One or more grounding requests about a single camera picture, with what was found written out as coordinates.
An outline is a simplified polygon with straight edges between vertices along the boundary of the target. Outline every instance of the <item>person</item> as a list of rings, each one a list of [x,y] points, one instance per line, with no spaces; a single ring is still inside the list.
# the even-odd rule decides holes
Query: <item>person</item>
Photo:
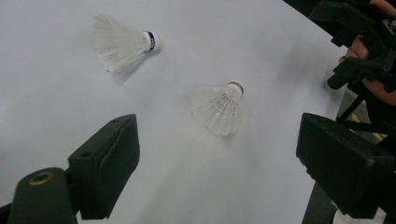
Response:
[[[370,4],[374,7],[381,9],[391,17],[396,18],[396,8],[386,0],[371,0]],[[370,58],[370,52],[364,46],[361,35],[358,35],[355,38],[351,47],[347,50],[346,55],[340,58],[339,63],[341,63],[347,57],[356,57],[363,59]],[[378,99],[389,105],[396,105],[396,91],[384,91],[384,84],[379,82],[378,80],[370,82],[365,78],[362,82],[367,90],[369,90]]]

